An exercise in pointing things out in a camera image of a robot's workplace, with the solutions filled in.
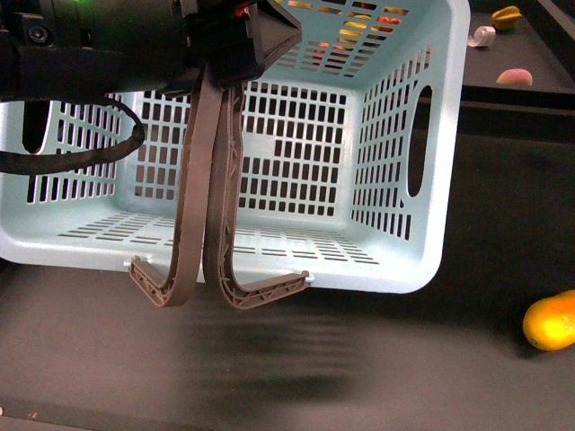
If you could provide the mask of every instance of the colorful fruit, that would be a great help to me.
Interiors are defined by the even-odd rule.
[[[499,31],[515,29],[523,15],[516,6],[509,6],[491,16],[491,24]]]
[[[560,350],[575,343],[575,290],[537,301],[523,319],[527,340],[541,350]]]

